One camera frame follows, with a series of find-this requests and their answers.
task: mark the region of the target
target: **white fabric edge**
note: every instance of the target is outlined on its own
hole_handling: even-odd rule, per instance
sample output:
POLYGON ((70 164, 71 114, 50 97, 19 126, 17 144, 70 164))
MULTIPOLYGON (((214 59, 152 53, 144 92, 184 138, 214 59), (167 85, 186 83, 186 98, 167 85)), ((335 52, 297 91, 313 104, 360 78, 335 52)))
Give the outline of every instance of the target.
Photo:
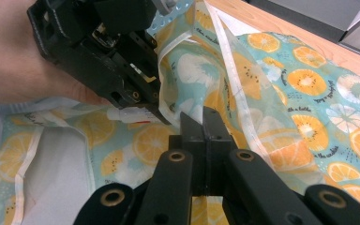
POLYGON ((15 193, 16 193, 16 210, 15 210, 14 217, 13 217, 11 224, 15 224, 15 225, 22 224, 23 217, 24 217, 24 191, 23 191, 24 176, 25 176, 25 173, 26 173, 28 167, 30 166, 32 160, 35 157, 35 154, 36 154, 37 148, 38 148, 38 144, 39 144, 39 140, 40 140, 40 137, 42 136, 44 128, 45 127, 42 127, 42 126, 35 127, 34 132, 33 132, 33 137, 32 137, 30 145, 28 146, 24 162, 22 163, 22 166, 17 171, 16 176, 14 178, 14 181, 15 181, 14 188, 15 188, 15 193))
MULTIPOLYGON (((86 113, 91 113, 91 112, 94 112, 94 111, 97 111, 99 109, 101 109, 102 107, 96 107, 95 109, 93 110, 87 110, 87 111, 78 111, 78 110, 73 110, 73 109, 70 109, 70 108, 67 108, 67 107, 61 107, 59 108, 62 113, 67 113, 67 114, 70 114, 70 115, 83 115, 83 114, 86 114, 86 113)), ((92 164, 91 164, 91 158, 90 158, 90 154, 89 154, 89 142, 86 138, 86 135, 79 129, 76 129, 75 127, 72 127, 70 126, 65 120, 55 116, 53 113, 51 112, 42 112, 42 116, 43 118, 45 118, 46 120, 48 121, 51 121, 51 122, 54 122, 56 125, 58 125, 59 127, 61 128, 72 128, 74 129, 76 132, 80 133, 83 138, 84 138, 84 142, 85 142, 85 148, 84 148, 84 153, 85 153, 85 166, 86 166, 86 170, 87 170, 87 175, 86 175, 86 179, 88 180, 88 192, 89 192, 89 195, 92 195, 93 192, 96 191, 96 179, 95 179, 95 176, 93 174, 93 167, 92 167, 92 164)))
POLYGON ((241 36, 244 34, 253 34, 253 33, 260 33, 261 31, 254 28, 251 25, 248 25, 244 22, 239 21, 238 19, 234 18, 233 16, 217 9, 216 7, 212 7, 220 17, 224 23, 226 23, 227 27, 235 36, 241 36))
MULTIPOLYGON (((178 44, 180 44, 182 41, 188 39, 192 37, 192 31, 188 30, 185 33, 179 35, 177 38, 175 38, 172 42, 170 42, 169 44, 167 44, 165 46, 165 48, 162 49, 162 51, 160 52, 159 56, 158 56, 158 61, 157 64, 160 65, 160 62, 162 61, 163 57, 165 57, 166 54, 168 54, 172 49, 174 49, 174 47, 176 47, 178 44)), ((159 79, 161 83, 165 82, 165 77, 162 75, 160 69, 158 70, 158 74, 159 74, 159 79)), ((162 98, 162 88, 160 88, 159 90, 159 111, 162 113, 162 115, 165 114, 171 114, 172 112, 169 110, 168 106, 166 105, 166 103, 164 102, 163 98, 162 98)), ((180 123, 175 120, 172 117, 166 117, 166 119, 172 124, 174 125, 176 128, 180 127, 180 123)))
POLYGON ((235 101, 237 103, 236 107, 238 109, 238 113, 241 113, 241 116, 239 116, 239 117, 241 118, 242 130, 244 132, 244 135, 249 140, 254 141, 254 142, 248 143, 249 147, 251 148, 251 150, 258 153, 267 162, 267 164, 271 168, 274 168, 273 164, 271 162, 271 159, 268 155, 268 152, 262 145, 262 142, 260 141, 260 139, 256 133, 256 129, 253 126, 253 122, 252 122, 250 116, 248 115, 248 112, 250 112, 250 110, 248 108, 247 99, 243 93, 242 85, 241 85, 241 82, 240 82, 239 76, 238 76, 238 71, 236 70, 236 66, 233 61, 233 55, 232 55, 230 43, 227 39, 227 35, 221 24, 220 18, 218 16, 217 12, 215 11, 214 7, 210 6, 206 2, 205 2, 205 4, 206 4, 206 7, 207 7, 211 17, 212 17, 213 25, 215 26, 215 29, 217 31, 217 38, 220 43, 220 49, 221 49, 224 63, 226 66, 226 70, 227 70, 227 73, 229 76, 230 85, 232 88, 232 94, 234 95, 235 101))

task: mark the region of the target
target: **human hand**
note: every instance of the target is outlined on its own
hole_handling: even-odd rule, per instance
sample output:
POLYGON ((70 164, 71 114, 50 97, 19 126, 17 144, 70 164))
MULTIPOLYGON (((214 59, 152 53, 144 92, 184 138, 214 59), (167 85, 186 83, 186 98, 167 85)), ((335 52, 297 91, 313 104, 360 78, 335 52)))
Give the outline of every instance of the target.
POLYGON ((65 97, 108 104, 40 56, 26 10, 35 0, 0 0, 0 103, 65 97))

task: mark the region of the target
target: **wooden table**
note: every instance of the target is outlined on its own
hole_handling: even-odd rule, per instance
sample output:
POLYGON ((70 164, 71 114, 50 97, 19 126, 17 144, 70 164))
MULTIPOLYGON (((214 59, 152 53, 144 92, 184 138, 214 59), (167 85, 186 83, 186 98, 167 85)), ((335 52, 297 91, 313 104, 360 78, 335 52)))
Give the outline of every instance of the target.
POLYGON ((351 52, 322 37, 267 13, 241 0, 206 0, 213 7, 218 8, 262 32, 271 31, 285 35, 292 35, 303 40, 307 45, 332 60, 337 65, 347 68, 360 75, 360 55, 351 52))

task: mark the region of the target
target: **black plastic part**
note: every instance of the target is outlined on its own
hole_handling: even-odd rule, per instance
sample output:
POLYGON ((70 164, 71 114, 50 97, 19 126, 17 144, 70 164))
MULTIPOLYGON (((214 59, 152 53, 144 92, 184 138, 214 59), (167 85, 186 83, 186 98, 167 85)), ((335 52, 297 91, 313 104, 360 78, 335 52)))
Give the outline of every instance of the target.
POLYGON ((182 136, 171 135, 169 136, 169 149, 181 149, 182 148, 182 136))
POLYGON ((125 224, 129 211, 133 204, 133 189, 126 185, 109 184, 96 190, 81 209, 74 225, 95 224, 125 224), (123 200, 117 191, 123 193, 123 200), (118 202, 117 205, 104 205, 104 199, 108 203, 118 202))
POLYGON ((134 203, 128 214, 126 225, 133 225, 136 222, 137 215, 139 214, 140 208, 142 207, 143 198, 147 191, 150 180, 145 181, 134 189, 134 203))
POLYGON ((229 201, 227 198, 223 198, 222 206, 229 224, 254 224, 250 214, 240 202, 229 201))
POLYGON ((135 224, 186 225, 191 217, 192 155, 172 150, 159 158, 135 224))
POLYGON ((203 127, 184 113, 180 114, 181 146, 193 156, 192 194, 193 196, 207 195, 206 186, 206 143, 203 127))
POLYGON ((146 107, 168 124, 158 111, 160 82, 158 57, 154 52, 157 44, 143 31, 145 28, 141 28, 152 21, 149 18, 155 13, 152 13, 153 7, 144 0, 37 0, 27 14, 45 59, 108 99, 116 108, 146 107), (115 4, 124 8, 113 8, 115 4), (106 18, 116 10, 124 12, 127 8, 137 12, 146 10, 144 14, 131 16, 133 27, 120 15, 106 18), (110 33, 113 45, 109 48, 92 35, 103 22, 109 33, 110 27, 116 25, 129 31, 110 33), (143 75, 155 79, 148 82, 143 75))
POLYGON ((256 224, 322 224, 256 153, 232 150, 226 170, 256 224))
POLYGON ((145 0, 102 0, 94 5, 111 36, 148 29, 157 12, 152 1, 145 0))
POLYGON ((324 224, 360 224, 360 203, 340 189, 310 186, 304 200, 324 224))
POLYGON ((206 195, 223 196, 227 176, 224 158, 236 148, 220 114, 210 108, 203 108, 203 133, 206 139, 206 195))

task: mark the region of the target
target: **bolt hole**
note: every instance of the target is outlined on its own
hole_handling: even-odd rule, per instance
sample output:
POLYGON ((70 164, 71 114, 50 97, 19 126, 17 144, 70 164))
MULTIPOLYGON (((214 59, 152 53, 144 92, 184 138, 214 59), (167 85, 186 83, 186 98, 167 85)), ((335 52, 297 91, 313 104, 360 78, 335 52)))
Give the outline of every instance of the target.
POLYGON ((107 195, 107 197, 106 197, 106 200, 110 201, 110 202, 118 200, 118 199, 119 199, 118 193, 111 193, 111 194, 107 195))
POLYGON ((169 160, 170 161, 182 161, 184 160, 184 158, 186 158, 186 156, 183 153, 179 153, 179 152, 173 152, 169 155, 169 160))
POLYGON ((133 92, 133 96, 135 97, 135 98, 139 98, 139 93, 138 92, 133 92))
POLYGON ((239 151, 236 153, 236 155, 238 156, 239 159, 244 160, 244 161, 251 161, 254 159, 253 155, 251 155, 250 153, 247 153, 245 151, 239 151))
POLYGON ((347 205, 341 196, 332 191, 323 190, 319 193, 319 197, 321 201, 335 208, 345 208, 347 205))
POLYGON ((154 216, 154 222, 155 224, 168 224, 169 217, 166 214, 157 214, 154 216))
POLYGON ((293 225, 302 225, 303 219, 301 219, 296 214, 290 213, 286 216, 286 219, 293 225))
POLYGON ((116 206, 125 199, 125 193, 121 189, 109 189, 101 195, 101 204, 111 207, 116 206))

